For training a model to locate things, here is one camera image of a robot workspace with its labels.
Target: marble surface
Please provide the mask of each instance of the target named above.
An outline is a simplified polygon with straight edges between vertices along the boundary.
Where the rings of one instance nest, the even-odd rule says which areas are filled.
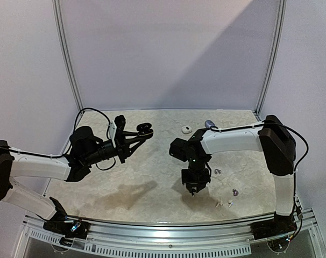
[[[275,192],[263,153],[224,152],[212,156],[211,183],[192,197],[181,183],[184,163],[169,156],[170,143],[176,138],[189,139],[181,127],[193,132],[212,120],[218,127],[246,125],[256,121],[251,111],[233,110],[134,110],[107,111],[110,119],[123,114],[127,131],[136,131],[140,123],[150,122],[153,138],[109,171],[95,166],[81,182],[51,180],[46,195],[59,200],[68,214],[109,221],[133,223],[200,223],[231,220],[274,211]],[[96,112],[86,112],[79,126],[89,125],[94,134],[105,138],[107,121]],[[113,160],[99,163],[106,168]],[[222,171],[214,174],[214,169]],[[234,197],[232,189],[239,195]],[[222,207],[216,207],[223,200]],[[233,200],[229,207],[228,200]]]

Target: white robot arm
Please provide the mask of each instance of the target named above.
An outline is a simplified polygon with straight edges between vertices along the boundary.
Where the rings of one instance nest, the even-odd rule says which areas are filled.
[[[82,126],[70,136],[70,153],[60,156],[22,152],[0,140],[0,201],[35,213],[45,221],[46,230],[64,234],[67,238],[86,238],[89,228],[87,222],[68,220],[57,200],[26,188],[15,177],[48,177],[77,182],[90,173],[92,164],[115,156],[124,163],[127,157],[153,136],[149,123],[138,125],[137,132],[126,132],[124,127],[125,118],[116,117],[109,128],[110,139],[103,141],[93,135],[89,126]]]
[[[268,226],[269,232],[261,235],[267,237],[295,228],[295,140],[278,118],[267,116],[265,121],[241,127],[222,129],[212,123],[207,127],[197,130],[188,141],[176,138],[171,143],[169,154],[189,163],[188,169],[182,170],[182,184],[186,185],[187,190],[195,195],[211,182],[207,162],[214,153],[264,152],[268,169],[274,177],[276,206],[273,225]]]
[[[250,125],[251,128],[233,131],[230,128],[225,129],[224,132],[221,130],[208,130],[203,135],[201,146],[206,154],[228,151],[262,152],[259,132],[262,130],[263,125],[263,122],[257,122]],[[294,176],[293,174],[284,176],[273,174],[273,178],[276,193],[275,212],[281,216],[289,216],[294,206]]]

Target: wire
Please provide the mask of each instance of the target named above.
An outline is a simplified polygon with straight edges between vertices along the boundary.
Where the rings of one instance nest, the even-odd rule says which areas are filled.
[[[26,155],[36,156],[36,157],[47,157],[49,159],[59,159],[59,158],[63,157],[63,154],[58,155],[58,156],[50,156],[50,155],[38,154],[38,153],[34,153],[34,152],[23,152],[22,150],[15,150],[15,149],[10,149],[10,148],[11,148],[10,146],[7,146],[7,147],[0,146],[0,149],[9,151],[9,152],[13,152],[13,153],[26,154]]]
[[[109,125],[110,125],[110,119],[109,119],[109,117],[108,117],[106,114],[104,114],[103,112],[101,112],[100,110],[95,109],[95,108],[93,108],[93,107],[84,107],[83,109],[81,109],[81,110],[78,112],[78,114],[77,114],[77,116],[76,116],[76,119],[75,119],[74,126],[73,126],[73,131],[76,131],[77,121],[78,121],[79,115],[80,115],[83,111],[85,111],[85,110],[93,110],[93,111],[95,111],[95,112],[97,112],[97,113],[100,113],[101,115],[103,115],[103,116],[107,119],[107,121],[108,121],[108,128],[107,128],[106,136],[107,136],[107,139],[110,140],[110,138],[109,138],[109,136],[108,136]]]
[[[99,170],[101,170],[101,171],[107,171],[107,170],[109,170],[109,169],[111,169],[111,168],[113,168],[114,166],[115,166],[115,164],[116,164],[116,160],[115,160],[115,157],[113,157],[113,159],[114,159],[114,163],[113,163],[113,165],[111,165],[109,168],[99,168],[98,167],[98,164],[96,163],[96,167],[99,169]]]
[[[276,125],[276,126],[280,126],[280,127],[283,127],[285,129],[288,129],[289,131],[293,132],[294,134],[296,134],[304,143],[305,143],[305,147],[306,147],[306,151],[305,153],[303,154],[303,156],[300,157],[300,159],[297,161],[296,165],[294,166],[294,171],[297,170],[297,167],[299,165],[299,163],[306,157],[306,155],[308,154],[309,152],[309,144],[308,142],[306,141],[306,139],[297,131],[293,130],[292,128],[286,126],[286,125],[281,125],[281,124],[277,124],[277,123],[264,123],[264,125]]]
[[[107,119],[107,121],[108,121],[108,128],[107,128],[106,136],[107,136],[107,139],[110,140],[110,138],[109,138],[109,136],[108,136],[109,125],[110,125],[110,119],[109,119],[109,117],[107,117],[107,115],[104,114],[104,113],[102,113],[100,110],[95,109],[95,108],[93,108],[93,107],[85,107],[85,108],[81,109],[81,110],[78,112],[78,114],[77,114],[77,116],[76,116],[76,119],[75,119],[74,126],[73,126],[73,132],[76,131],[78,117],[79,117],[79,115],[80,115],[84,110],[93,110],[93,111],[95,111],[95,112],[100,113],[101,115],[103,115],[103,116]],[[64,155],[66,155],[66,154],[70,151],[70,149],[71,149],[71,144],[70,144],[70,146],[68,147],[67,151],[65,151],[65,152],[64,152],[63,154],[61,154],[61,155],[56,155],[56,156],[45,155],[45,154],[38,154],[38,153],[34,153],[34,152],[23,152],[22,150],[14,150],[14,149],[11,149],[10,146],[7,146],[7,147],[2,147],[2,146],[0,146],[0,149],[3,149],[3,150],[5,150],[5,151],[9,151],[9,152],[13,152],[13,153],[26,154],[26,155],[36,156],[36,157],[47,157],[47,158],[49,158],[49,159],[59,159],[59,158],[61,158],[61,157],[64,157]]]
[[[298,231],[295,233],[293,233],[293,235],[289,238],[289,241],[291,242],[293,239],[296,238],[296,236],[299,234],[299,232],[302,230],[302,226],[303,226],[303,219],[301,219],[301,224],[299,225]]]

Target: white wall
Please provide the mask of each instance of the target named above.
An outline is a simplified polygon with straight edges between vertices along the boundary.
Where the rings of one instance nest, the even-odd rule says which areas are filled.
[[[64,0],[83,103],[254,109],[279,0]]]
[[[270,113],[310,144],[297,175],[297,193],[304,207],[313,208],[326,243],[326,0],[287,1],[261,118]],[[298,144],[300,155],[304,146]]]
[[[76,105],[52,1],[0,1],[0,139],[41,153],[61,152]],[[42,191],[46,180],[22,180]],[[0,203],[0,258],[16,247],[24,210]]]

